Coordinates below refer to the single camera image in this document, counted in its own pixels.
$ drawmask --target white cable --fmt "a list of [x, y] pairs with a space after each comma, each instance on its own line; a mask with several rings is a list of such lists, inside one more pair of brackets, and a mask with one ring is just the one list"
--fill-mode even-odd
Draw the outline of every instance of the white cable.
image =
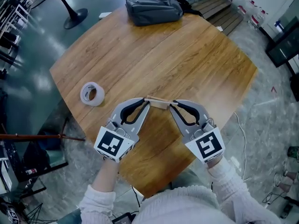
[[244, 179], [245, 177], [245, 172], [246, 172], [246, 164], [247, 164], [247, 159], [246, 159], [246, 144], [247, 144], [247, 140], [246, 140], [246, 135], [245, 135], [245, 131], [242, 129], [241, 125], [240, 125], [240, 121], [239, 121], [239, 117], [237, 115], [236, 112], [234, 112], [236, 117], [237, 117], [237, 120], [238, 120], [238, 125], [240, 127], [240, 129], [242, 130], [242, 133], [243, 133], [243, 136], [244, 136], [244, 139], [245, 139], [245, 145], [244, 145], [244, 156], [245, 156], [245, 164], [244, 164], [244, 173], [243, 173], [243, 181], [249, 181], [251, 180], [251, 178], [247, 178], [247, 179]]

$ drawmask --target person's arm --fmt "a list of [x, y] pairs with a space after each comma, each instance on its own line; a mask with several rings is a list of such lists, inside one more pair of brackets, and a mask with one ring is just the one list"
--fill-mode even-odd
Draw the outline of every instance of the person's arm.
[[111, 224], [115, 192], [113, 192], [119, 164], [106, 159], [92, 185], [87, 187], [79, 204], [82, 224]]
[[213, 192], [221, 209], [237, 224], [281, 223], [274, 213], [251, 197], [247, 185], [224, 157], [218, 157], [207, 164], [213, 181]]

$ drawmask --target cable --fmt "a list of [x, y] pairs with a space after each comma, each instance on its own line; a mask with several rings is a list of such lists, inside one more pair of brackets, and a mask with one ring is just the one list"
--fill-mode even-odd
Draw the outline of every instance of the cable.
[[244, 136], [244, 139], [245, 139], [245, 145], [244, 145], [244, 156], [245, 156], [245, 164], [244, 164], [244, 173], [243, 173], [243, 181], [249, 181], [251, 180], [251, 178], [247, 178], [247, 179], [244, 179], [245, 177], [245, 172], [246, 172], [246, 164], [247, 164], [247, 159], [246, 159], [246, 144], [247, 144], [247, 140], [246, 140], [246, 135], [245, 135], [245, 131], [242, 129], [241, 125], [240, 125], [240, 121], [239, 121], [239, 116], [237, 115], [236, 112], [234, 112], [236, 117], [237, 117], [237, 120], [238, 120], [238, 124], [239, 124], [239, 127], [240, 129], [242, 130], [242, 133], [243, 133], [243, 136]]
[[[278, 199], [279, 197], [282, 197], [284, 198], [284, 196], [281, 196], [282, 194], [284, 194], [285, 192], [282, 192], [281, 194], [276, 194], [276, 193], [272, 193], [270, 192], [264, 199], [263, 199], [263, 203], [266, 203], [268, 205], [271, 205], [272, 203], [274, 203], [274, 201], [276, 199]], [[272, 201], [272, 202], [269, 202], [272, 198], [273, 195], [276, 195], [277, 197]]]
[[135, 193], [135, 196], [136, 196], [136, 199], [137, 199], [137, 202], [138, 202], [138, 206], [140, 207], [140, 203], [139, 203], [139, 200], [138, 200], [137, 193], [135, 192], [135, 190], [134, 190], [134, 188], [133, 188], [133, 186], [132, 186], [132, 185], [131, 185], [131, 187], [132, 187], [132, 190], [133, 190], [133, 192]]

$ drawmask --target black table base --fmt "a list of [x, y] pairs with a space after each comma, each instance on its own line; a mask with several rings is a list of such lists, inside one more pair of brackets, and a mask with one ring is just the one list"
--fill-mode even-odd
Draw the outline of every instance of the black table base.
[[78, 24], [80, 24], [88, 15], [88, 10], [86, 8], [79, 9], [75, 12], [70, 5], [66, 2], [66, 0], [61, 0], [65, 5], [67, 11], [69, 12], [70, 16], [64, 22], [65, 29], [71, 29]]

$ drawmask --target wooden table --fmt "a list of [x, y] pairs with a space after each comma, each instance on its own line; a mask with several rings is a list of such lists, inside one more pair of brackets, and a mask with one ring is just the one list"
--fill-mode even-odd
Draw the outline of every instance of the wooden table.
[[[121, 7], [83, 34], [50, 71], [76, 121], [95, 142], [117, 104], [147, 95], [201, 103], [222, 128], [257, 69], [232, 41], [197, 15], [136, 27]], [[105, 101], [98, 107], [80, 101], [80, 89], [89, 81], [105, 90]], [[151, 108], [139, 137], [121, 161], [120, 174], [150, 197], [195, 157], [181, 142], [170, 111]]]

